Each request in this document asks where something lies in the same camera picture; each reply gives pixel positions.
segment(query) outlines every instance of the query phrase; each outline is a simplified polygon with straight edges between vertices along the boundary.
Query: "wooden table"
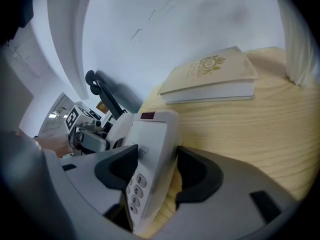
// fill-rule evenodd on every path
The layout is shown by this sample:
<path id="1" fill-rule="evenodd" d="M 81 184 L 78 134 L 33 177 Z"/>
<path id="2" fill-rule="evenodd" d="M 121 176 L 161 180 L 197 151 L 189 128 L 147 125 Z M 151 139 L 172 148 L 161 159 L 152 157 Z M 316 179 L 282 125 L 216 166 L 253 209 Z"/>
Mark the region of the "wooden table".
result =
<path id="1" fill-rule="evenodd" d="M 139 112 L 178 112 L 183 146 L 248 162 L 301 200 L 320 164 L 319 85 L 315 80 L 306 87 L 291 83 L 283 49 L 260 49 L 247 56 L 259 77 L 255 99 L 167 105 L 157 86 Z M 159 213 L 141 237 L 149 238 L 173 216 L 181 184 L 176 168 Z"/>

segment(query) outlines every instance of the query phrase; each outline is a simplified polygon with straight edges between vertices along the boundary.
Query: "keypad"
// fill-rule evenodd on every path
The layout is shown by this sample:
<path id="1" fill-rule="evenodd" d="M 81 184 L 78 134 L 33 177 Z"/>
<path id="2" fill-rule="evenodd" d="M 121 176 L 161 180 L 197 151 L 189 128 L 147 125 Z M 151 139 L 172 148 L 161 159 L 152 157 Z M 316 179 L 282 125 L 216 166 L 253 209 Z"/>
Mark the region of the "keypad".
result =
<path id="1" fill-rule="evenodd" d="M 140 201 L 139 201 L 138 197 L 136 197 L 134 194 L 131 196 L 131 201 L 134 203 L 134 205 L 136 207 L 140 206 Z"/>
<path id="2" fill-rule="evenodd" d="M 145 179 L 145 177 L 143 177 L 141 174 L 138 174 L 136 176 L 136 181 L 138 182 L 138 184 L 144 188 L 147 185 L 147 181 Z"/>
<path id="3" fill-rule="evenodd" d="M 132 211 L 133 214 L 138 213 L 137 208 L 135 207 L 135 205 L 132 202 L 129 204 L 129 209 Z"/>
<path id="4" fill-rule="evenodd" d="M 141 188 L 138 185 L 135 185 L 133 188 L 133 192 L 136 194 L 138 198 L 142 198 L 144 196 Z"/>

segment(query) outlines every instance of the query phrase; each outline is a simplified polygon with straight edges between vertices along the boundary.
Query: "wood grain surface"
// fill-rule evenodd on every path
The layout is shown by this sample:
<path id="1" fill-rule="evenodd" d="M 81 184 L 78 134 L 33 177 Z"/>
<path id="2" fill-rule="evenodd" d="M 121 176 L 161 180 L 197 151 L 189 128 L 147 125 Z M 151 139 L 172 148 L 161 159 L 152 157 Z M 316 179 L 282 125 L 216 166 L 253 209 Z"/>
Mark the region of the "wood grain surface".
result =
<path id="1" fill-rule="evenodd" d="M 283 49 L 259 49 L 247 56 L 259 77 L 254 99 L 166 105 L 157 86 L 139 112 L 177 111 L 183 146 L 248 162 L 301 200 L 320 164 L 319 85 L 314 79 L 305 87 L 291 83 Z M 176 168 L 160 211 L 141 237 L 151 237 L 174 215 L 181 183 Z"/>

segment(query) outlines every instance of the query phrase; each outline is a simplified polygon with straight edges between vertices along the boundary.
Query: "gold emblem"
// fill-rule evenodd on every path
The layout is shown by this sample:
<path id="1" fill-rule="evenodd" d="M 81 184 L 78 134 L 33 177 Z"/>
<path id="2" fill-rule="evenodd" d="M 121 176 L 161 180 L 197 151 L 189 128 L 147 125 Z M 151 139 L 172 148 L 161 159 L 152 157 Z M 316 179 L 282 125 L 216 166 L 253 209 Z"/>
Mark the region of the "gold emblem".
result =
<path id="1" fill-rule="evenodd" d="M 218 55 L 202 58 L 198 66 L 196 76 L 201 77 L 206 74 L 211 74 L 214 70 L 220 70 L 221 67 L 217 65 L 223 64 L 225 60 L 225 58 L 218 57 Z"/>

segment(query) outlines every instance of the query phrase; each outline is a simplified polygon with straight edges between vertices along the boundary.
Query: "white book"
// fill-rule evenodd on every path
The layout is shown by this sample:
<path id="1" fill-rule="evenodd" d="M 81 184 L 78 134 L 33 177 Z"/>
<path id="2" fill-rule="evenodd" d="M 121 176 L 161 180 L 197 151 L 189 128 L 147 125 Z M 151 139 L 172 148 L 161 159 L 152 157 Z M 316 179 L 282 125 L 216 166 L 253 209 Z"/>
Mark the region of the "white book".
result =
<path id="1" fill-rule="evenodd" d="M 246 54 L 234 46 L 175 67 L 158 94 L 168 104 L 246 100 L 254 97 L 257 78 Z"/>

